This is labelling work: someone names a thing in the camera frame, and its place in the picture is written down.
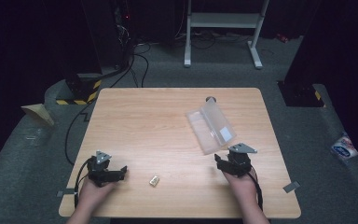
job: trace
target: wooden table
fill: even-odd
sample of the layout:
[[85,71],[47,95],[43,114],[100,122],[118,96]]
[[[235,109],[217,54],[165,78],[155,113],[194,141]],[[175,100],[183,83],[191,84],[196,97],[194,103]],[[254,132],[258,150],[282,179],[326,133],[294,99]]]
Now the wooden table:
[[[208,96],[216,98],[237,134],[216,154],[226,160],[227,147],[239,142],[257,149],[249,157],[263,190],[266,216],[299,217],[296,194],[282,189],[291,180],[261,92],[254,88],[101,90],[67,188],[75,186],[83,162],[101,150],[112,156],[109,170],[127,165],[129,171],[96,217],[241,217],[213,154],[203,154],[186,117]],[[154,175],[160,180],[152,187]],[[64,195],[60,215],[69,217],[73,211],[74,196]]]

